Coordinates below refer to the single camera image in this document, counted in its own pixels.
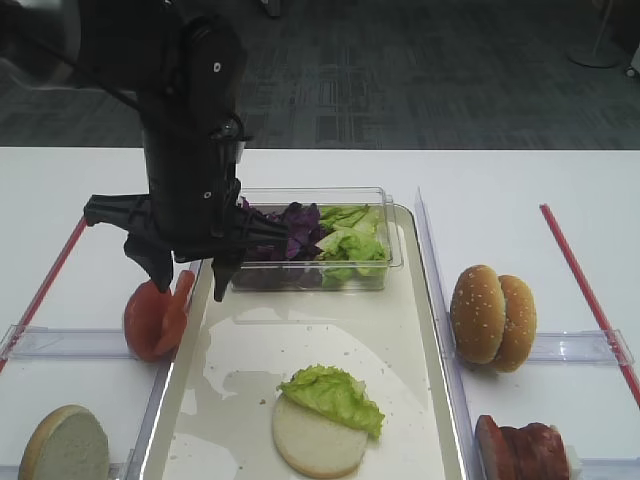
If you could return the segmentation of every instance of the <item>sesame bun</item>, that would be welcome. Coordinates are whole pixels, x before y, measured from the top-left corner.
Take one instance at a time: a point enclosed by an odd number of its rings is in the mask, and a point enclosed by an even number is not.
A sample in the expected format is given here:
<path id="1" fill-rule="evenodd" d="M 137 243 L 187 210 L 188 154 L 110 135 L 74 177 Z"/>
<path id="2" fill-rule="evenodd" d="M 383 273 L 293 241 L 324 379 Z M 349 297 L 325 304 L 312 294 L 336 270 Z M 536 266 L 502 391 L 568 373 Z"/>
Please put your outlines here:
<path id="1" fill-rule="evenodd" d="M 519 278 L 469 267 L 456 282 L 450 310 L 456 350 L 467 362 L 513 372 L 527 360 L 537 317 L 531 290 Z"/>
<path id="2" fill-rule="evenodd" d="M 502 345 L 491 366 L 500 372 L 513 372 L 527 361 L 536 337 L 536 307 L 531 290 L 517 277 L 500 276 L 507 305 L 507 322 Z"/>
<path id="3" fill-rule="evenodd" d="M 479 365 L 495 358 L 506 317 L 504 295 L 493 269 L 476 265 L 462 272 L 451 300 L 451 321 L 462 358 Z"/>

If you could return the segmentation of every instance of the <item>clear plastic container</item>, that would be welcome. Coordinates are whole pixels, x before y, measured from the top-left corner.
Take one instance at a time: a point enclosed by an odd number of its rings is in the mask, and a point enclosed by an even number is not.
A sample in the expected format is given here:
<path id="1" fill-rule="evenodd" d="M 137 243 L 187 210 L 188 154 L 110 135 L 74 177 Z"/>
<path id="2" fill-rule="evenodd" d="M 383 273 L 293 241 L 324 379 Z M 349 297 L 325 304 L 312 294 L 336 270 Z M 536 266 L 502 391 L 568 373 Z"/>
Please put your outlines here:
<path id="1" fill-rule="evenodd" d="M 381 188 L 245 189 L 241 197 L 267 215 L 279 215 L 294 202 L 307 209 L 317 206 L 321 218 L 326 218 L 328 209 L 334 207 L 356 207 L 360 213 L 377 215 L 375 248 L 381 249 L 384 255 L 376 260 L 338 260 L 322 259 L 307 251 L 306 255 L 288 259 L 287 255 L 272 255 L 273 251 L 253 250 L 248 252 L 247 260 L 231 281 L 234 291 L 382 290 L 389 268 L 402 265 L 398 229 L 391 208 L 393 200 Z M 335 229 L 322 232 L 313 228 L 314 241 L 303 245 L 314 245 L 316 239 L 334 232 Z"/>

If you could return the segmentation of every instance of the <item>white bread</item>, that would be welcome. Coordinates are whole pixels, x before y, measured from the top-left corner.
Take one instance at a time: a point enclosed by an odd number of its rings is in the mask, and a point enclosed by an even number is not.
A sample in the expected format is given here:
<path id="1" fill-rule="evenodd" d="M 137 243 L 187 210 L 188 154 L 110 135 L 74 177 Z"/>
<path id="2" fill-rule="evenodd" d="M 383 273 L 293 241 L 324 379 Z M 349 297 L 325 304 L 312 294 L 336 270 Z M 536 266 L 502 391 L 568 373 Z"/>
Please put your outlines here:
<path id="1" fill-rule="evenodd" d="M 50 413 L 24 451 L 18 480 L 107 480 L 109 446 L 95 416 L 79 405 Z"/>
<path id="2" fill-rule="evenodd" d="M 339 478 L 353 472 L 367 446 L 367 432 L 329 420 L 285 395 L 276 401 L 272 432 L 282 458 L 313 478 Z"/>
<path id="3" fill-rule="evenodd" d="M 450 310 L 456 350 L 467 362 L 513 372 L 529 357 L 536 308 L 518 277 L 498 277 L 486 265 L 469 267 L 458 277 Z"/>

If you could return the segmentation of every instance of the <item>red straw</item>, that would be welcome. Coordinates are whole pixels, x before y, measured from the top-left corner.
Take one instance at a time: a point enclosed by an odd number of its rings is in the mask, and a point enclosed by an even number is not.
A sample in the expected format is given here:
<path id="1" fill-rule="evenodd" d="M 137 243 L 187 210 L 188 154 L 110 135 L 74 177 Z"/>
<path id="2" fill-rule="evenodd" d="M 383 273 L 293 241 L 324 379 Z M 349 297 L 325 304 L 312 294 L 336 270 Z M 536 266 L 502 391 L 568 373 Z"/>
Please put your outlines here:
<path id="1" fill-rule="evenodd" d="M 31 323 L 31 320 L 33 320 L 33 317 L 38 311 L 40 304 L 42 304 L 42 300 L 44 300 L 44 297 L 47 295 L 49 288 L 51 288 L 53 281 L 58 276 L 58 273 L 60 273 L 64 262 L 69 257 L 71 250 L 73 250 L 73 247 L 80 239 L 80 235 L 82 235 L 82 232 L 84 231 L 86 226 L 87 222 L 85 221 L 84 217 L 82 217 L 76 227 L 73 229 L 73 232 L 71 232 L 71 236 L 67 240 L 67 243 L 65 243 L 62 251 L 58 254 L 58 258 L 56 258 L 56 261 L 51 266 L 49 273 L 47 273 L 47 276 L 44 278 L 44 281 L 33 297 L 33 300 L 31 300 L 31 303 L 27 307 L 27 310 L 22 315 L 22 318 L 18 323 L 19 328 L 14 333 L 13 338 L 11 339 L 7 349 L 5 350 L 5 353 L 8 354 L 13 349 L 13 347 L 15 347 L 16 343 L 18 343 L 18 340 L 20 339 L 20 334 L 22 333 L 22 331 L 24 331 L 24 328 Z M 0 373 L 2 372 L 6 364 L 7 359 L 0 359 Z"/>
<path id="2" fill-rule="evenodd" d="M 573 255 L 571 247 L 569 247 L 569 242 L 567 242 L 567 239 L 562 234 L 560 225 L 558 225 L 558 222 L 553 216 L 553 213 L 551 213 L 551 209 L 548 205 L 540 205 L 540 210 L 542 211 L 542 215 L 544 215 L 545 220 L 549 224 L 549 228 L 551 229 L 553 236 L 556 238 L 556 242 L 558 242 L 558 246 L 560 247 L 560 250 L 562 250 L 562 254 L 569 264 L 569 267 L 573 272 L 573 276 L 576 278 L 578 285 L 580 285 L 580 290 L 582 290 L 584 298 L 587 300 L 587 303 L 589 304 L 594 317 L 596 317 L 596 321 L 598 322 L 600 329 L 605 332 L 607 337 L 609 337 L 611 341 L 611 347 L 616 354 L 616 357 L 620 360 L 623 357 L 623 354 L 620 351 L 620 347 L 618 346 L 617 342 L 615 340 L 612 341 L 612 337 L 610 336 L 613 328 L 611 327 L 607 316 L 604 314 L 602 307 L 598 303 L 593 290 L 591 290 L 589 282 L 587 282 L 587 278 L 584 276 L 578 260 Z M 620 367 L 620 370 L 622 371 L 622 375 L 627 381 L 627 385 L 629 385 L 629 388 L 631 389 L 633 398 L 635 398 L 638 407 L 640 407 L 640 382 L 638 382 L 638 377 L 633 371 L 631 365 L 621 365 L 620 363 L 618 365 Z"/>

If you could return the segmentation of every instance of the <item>white tray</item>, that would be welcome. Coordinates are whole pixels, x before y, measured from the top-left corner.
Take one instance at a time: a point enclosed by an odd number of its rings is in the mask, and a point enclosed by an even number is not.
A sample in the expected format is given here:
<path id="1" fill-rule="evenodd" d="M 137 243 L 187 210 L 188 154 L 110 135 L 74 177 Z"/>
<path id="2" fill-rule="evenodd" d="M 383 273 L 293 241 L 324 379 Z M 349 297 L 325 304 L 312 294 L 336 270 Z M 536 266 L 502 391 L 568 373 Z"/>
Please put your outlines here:
<path id="1" fill-rule="evenodd" d="M 386 414 L 361 479 L 461 478 L 416 230 L 395 207 L 405 259 L 381 292 L 237 293 L 189 325 L 144 478 L 302 478 L 271 437 L 276 386 L 310 364 L 344 368 Z"/>

